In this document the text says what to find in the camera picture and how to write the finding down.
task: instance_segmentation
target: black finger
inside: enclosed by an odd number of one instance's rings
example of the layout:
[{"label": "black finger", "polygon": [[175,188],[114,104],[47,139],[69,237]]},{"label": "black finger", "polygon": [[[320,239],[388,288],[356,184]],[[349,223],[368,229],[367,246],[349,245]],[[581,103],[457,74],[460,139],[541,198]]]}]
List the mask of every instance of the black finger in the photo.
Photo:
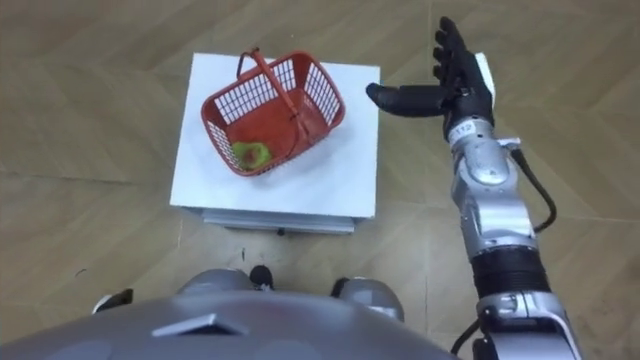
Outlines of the black finger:
[{"label": "black finger", "polygon": [[449,44],[447,43],[447,34],[442,30],[436,31],[436,42],[445,49],[449,47]]},{"label": "black finger", "polygon": [[413,85],[399,88],[369,84],[367,95],[380,110],[402,117],[444,114],[441,104],[446,91],[440,86]]},{"label": "black finger", "polygon": [[457,33],[458,28],[456,27],[456,23],[453,20],[449,19],[446,16],[440,18],[440,29],[446,33]]},{"label": "black finger", "polygon": [[436,77],[436,79],[442,81],[442,76],[444,75],[444,72],[442,71],[442,67],[436,65],[433,67],[433,76]]},{"label": "black finger", "polygon": [[443,60],[445,60],[445,55],[446,53],[444,52],[444,50],[442,50],[441,47],[436,47],[433,49],[433,58],[438,62],[441,63]]}]

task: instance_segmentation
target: label sticker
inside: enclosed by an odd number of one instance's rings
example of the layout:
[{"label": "label sticker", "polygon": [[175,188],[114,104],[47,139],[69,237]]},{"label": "label sticker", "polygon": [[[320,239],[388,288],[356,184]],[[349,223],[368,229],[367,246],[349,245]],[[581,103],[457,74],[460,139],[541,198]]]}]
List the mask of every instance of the label sticker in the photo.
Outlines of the label sticker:
[{"label": "label sticker", "polygon": [[449,132],[449,145],[453,146],[463,137],[476,133],[476,124],[472,120],[467,120],[458,124]]}]

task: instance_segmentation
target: white box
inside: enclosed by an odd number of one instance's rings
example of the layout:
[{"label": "white box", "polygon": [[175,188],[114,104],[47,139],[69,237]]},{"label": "white box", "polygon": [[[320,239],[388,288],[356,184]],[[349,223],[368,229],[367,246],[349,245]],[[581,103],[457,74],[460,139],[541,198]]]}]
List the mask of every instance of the white box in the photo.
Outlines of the white box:
[{"label": "white box", "polygon": [[[207,97],[233,83],[239,57],[194,54],[171,205],[229,227],[351,233],[376,207],[378,109],[365,88],[380,68],[323,63],[346,106],[342,123],[294,160],[255,177],[235,174],[207,136]],[[243,71],[255,66],[246,59]]]}]

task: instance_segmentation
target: green object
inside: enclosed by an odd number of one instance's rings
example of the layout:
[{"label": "green object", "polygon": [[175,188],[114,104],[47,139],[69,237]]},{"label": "green object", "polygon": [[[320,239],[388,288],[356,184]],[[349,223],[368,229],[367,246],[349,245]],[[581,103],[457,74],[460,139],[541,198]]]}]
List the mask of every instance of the green object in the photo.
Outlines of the green object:
[{"label": "green object", "polygon": [[244,170],[255,170],[271,160],[271,152],[263,143],[235,142],[231,150]]}]

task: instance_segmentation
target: wooden floor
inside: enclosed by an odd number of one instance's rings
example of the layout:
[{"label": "wooden floor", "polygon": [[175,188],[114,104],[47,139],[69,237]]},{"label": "wooden floor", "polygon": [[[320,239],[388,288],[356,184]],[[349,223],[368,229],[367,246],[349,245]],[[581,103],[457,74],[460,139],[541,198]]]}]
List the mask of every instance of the wooden floor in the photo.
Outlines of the wooden floor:
[{"label": "wooden floor", "polygon": [[558,202],[540,241],[585,352],[640,358],[637,0],[1,0],[1,341],[124,287],[143,300],[265,263],[284,289],[386,281],[408,325],[449,347],[476,297],[440,121],[381,115],[378,216],[351,237],[229,231],[168,206],[194,51],[305,49],[422,83],[442,15],[488,55],[498,132],[523,138]]}]

